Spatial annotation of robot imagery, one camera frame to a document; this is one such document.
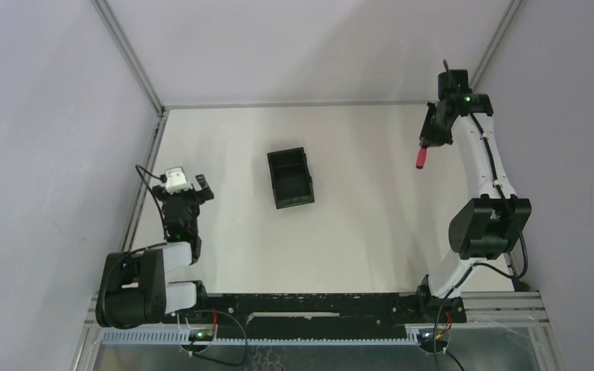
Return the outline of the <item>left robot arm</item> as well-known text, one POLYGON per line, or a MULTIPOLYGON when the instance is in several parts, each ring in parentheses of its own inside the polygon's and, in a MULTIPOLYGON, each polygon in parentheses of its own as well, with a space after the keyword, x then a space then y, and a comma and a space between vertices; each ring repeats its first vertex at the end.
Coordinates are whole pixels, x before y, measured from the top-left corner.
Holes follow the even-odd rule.
POLYGON ((200 207, 214 198, 206 177, 199 188, 187 182, 180 168, 166 172, 152 187, 160 202, 164 241, 128 252, 108 254, 97 294, 95 316, 103 328, 130 329, 160 323, 181 311, 192 322, 205 320, 211 310, 202 281, 170 282, 173 271, 194 265, 201 255, 200 207))

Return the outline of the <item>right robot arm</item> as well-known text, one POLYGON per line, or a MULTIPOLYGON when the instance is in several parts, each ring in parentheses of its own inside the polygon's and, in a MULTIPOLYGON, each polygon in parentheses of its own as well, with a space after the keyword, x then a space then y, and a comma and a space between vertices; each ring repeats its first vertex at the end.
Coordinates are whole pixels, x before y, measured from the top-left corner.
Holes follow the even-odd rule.
POLYGON ((490 267, 521 241, 531 202, 510 184, 497 149, 490 98, 471 89, 467 70, 440 73, 438 100, 427 108, 416 167, 424 167, 429 148, 457 144, 469 193, 449 223, 450 251, 418 287, 417 314, 434 322, 460 296, 474 268, 490 267))

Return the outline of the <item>red handled screwdriver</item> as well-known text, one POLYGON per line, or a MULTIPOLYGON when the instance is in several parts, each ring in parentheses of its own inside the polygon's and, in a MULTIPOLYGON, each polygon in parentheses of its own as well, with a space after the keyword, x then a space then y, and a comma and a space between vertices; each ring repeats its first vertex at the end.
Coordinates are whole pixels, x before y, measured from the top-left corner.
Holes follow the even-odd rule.
POLYGON ((415 167, 416 169, 423 169, 427 160, 428 148, 420 147, 417 153, 415 167))

